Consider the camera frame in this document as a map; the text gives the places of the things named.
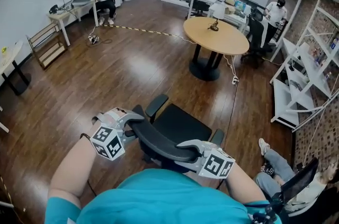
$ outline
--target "teal shirt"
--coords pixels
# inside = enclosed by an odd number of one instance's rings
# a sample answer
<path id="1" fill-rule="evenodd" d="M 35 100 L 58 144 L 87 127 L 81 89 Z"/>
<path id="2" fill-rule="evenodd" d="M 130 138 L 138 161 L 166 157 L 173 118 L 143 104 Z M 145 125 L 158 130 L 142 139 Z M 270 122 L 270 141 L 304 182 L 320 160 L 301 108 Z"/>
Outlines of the teal shirt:
<path id="1" fill-rule="evenodd" d="M 187 176 L 165 169 L 146 169 L 135 174 L 117 189 L 98 195 L 82 210 L 61 198 L 50 198 L 45 224 L 216 224 L 248 223 L 248 213 L 262 208 L 242 205 L 228 195 L 203 187 Z"/>

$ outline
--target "round wooden table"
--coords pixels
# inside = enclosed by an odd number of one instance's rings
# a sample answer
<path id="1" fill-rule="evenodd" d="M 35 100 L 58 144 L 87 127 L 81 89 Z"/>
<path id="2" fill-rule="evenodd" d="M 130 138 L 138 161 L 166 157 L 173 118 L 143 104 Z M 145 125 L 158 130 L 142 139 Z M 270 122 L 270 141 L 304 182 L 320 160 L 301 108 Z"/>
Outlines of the round wooden table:
<path id="1" fill-rule="evenodd" d="M 204 81 L 214 81 L 219 78 L 218 66 L 223 55 L 241 55 L 249 49 L 246 37 L 230 24 L 219 21 L 219 31 L 208 29 L 215 21 L 216 19 L 207 17 L 194 17 L 184 22 L 186 35 L 197 43 L 190 62 L 190 72 Z M 209 59 L 198 58 L 202 46 L 212 51 Z"/>

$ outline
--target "black table base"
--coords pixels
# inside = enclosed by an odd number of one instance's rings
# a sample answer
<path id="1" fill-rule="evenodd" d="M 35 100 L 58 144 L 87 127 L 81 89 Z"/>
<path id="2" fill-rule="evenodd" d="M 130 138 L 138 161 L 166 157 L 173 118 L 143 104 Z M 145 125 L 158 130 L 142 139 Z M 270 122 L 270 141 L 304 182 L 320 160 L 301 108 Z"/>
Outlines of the black table base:
<path id="1" fill-rule="evenodd" d="M 29 84 L 31 83 L 32 77 L 30 74 L 26 74 L 26 75 L 23 74 L 22 71 L 20 70 L 20 67 L 17 65 L 15 61 L 13 61 L 12 64 L 14 66 L 14 70 L 21 77 L 21 80 L 19 80 L 15 85 L 13 85 L 11 81 L 9 80 L 9 78 L 4 73 L 2 73 L 1 75 L 4 78 L 5 82 L 10 86 L 14 94 L 21 95 L 28 88 Z"/>
<path id="2" fill-rule="evenodd" d="M 220 70 L 218 69 L 218 66 L 222 59 L 222 54 L 219 53 L 217 55 L 217 53 L 213 51 L 209 59 L 198 58 L 200 49 L 201 46 L 197 44 L 194 52 L 194 57 L 190 62 L 191 74 L 203 81 L 217 80 L 220 77 Z"/>

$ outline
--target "sneaker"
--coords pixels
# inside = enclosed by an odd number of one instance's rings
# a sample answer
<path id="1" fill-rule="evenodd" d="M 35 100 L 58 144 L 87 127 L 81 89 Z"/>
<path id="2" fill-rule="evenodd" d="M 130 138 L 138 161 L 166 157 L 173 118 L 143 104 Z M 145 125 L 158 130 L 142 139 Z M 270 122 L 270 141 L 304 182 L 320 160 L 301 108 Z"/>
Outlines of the sneaker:
<path id="1" fill-rule="evenodd" d="M 266 143 L 263 138 L 259 139 L 258 144 L 259 144 L 262 156 L 264 156 L 266 154 L 267 150 L 271 148 L 270 145 L 268 143 Z"/>
<path id="2" fill-rule="evenodd" d="M 109 23 L 110 25 L 114 25 L 113 19 L 108 18 L 108 23 Z"/>
<path id="3" fill-rule="evenodd" d="M 99 18 L 99 25 L 103 25 L 104 21 L 105 21 L 105 18 L 104 17 L 100 17 Z"/>

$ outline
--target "black office chair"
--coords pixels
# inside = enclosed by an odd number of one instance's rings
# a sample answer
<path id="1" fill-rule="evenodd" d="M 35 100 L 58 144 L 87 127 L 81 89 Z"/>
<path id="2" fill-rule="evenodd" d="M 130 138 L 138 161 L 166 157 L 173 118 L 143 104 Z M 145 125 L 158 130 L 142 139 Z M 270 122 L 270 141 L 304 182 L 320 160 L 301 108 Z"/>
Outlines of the black office chair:
<path id="1" fill-rule="evenodd" d="M 192 9 L 195 11 L 192 11 L 191 16 L 202 16 L 202 13 L 204 11 L 208 11 L 209 8 L 210 8 L 209 4 L 202 2 L 202 1 L 194 0 Z"/>
<path id="2" fill-rule="evenodd" d="M 270 202 L 273 211 L 279 215 L 283 224 L 289 223 L 289 215 L 284 209 L 284 206 L 313 181 L 318 165 L 319 160 L 313 158 L 306 167 L 281 186 L 281 192 L 275 194 L 272 198 L 263 191 L 267 200 Z"/>
<path id="3" fill-rule="evenodd" d="M 174 163 L 195 161 L 199 153 L 195 149 L 177 148 L 176 145 L 192 139 L 209 141 L 212 130 L 205 124 L 192 117 L 181 108 L 170 104 L 155 119 L 159 109 L 167 102 L 168 96 L 161 94 L 157 96 L 143 111 L 140 105 L 137 105 L 133 111 L 146 118 L 143 122 L 129 122 L 135 135 L 139 138 L 140 147 L 145 153 L 144 160 L 157 160 L 161 162 L 161 167 L 180 173 L 186 173 L 189 170 Z M 221 146 L 224 139 L 224 132 L 216 130 L 211 143 Z"/>
<path id="4" fill-rule="evenodd" d="M 263 20 L 263 14 L 255 9 L 248 17 L 249 25 L 249 34 L 247 35 L 247 40 L 249 42 L 249 51 L 247 54 L 241 57 L 241 62 L 245 59 L 252 62 L 254 68 L 258 68 L 264 62 L 262 58 L 267 52 L 272 52 L 272 48 L 265 43 L 263 48 L 261 48 L 262 35 L 264 31 L 264 26 L 261 23 Z"/>

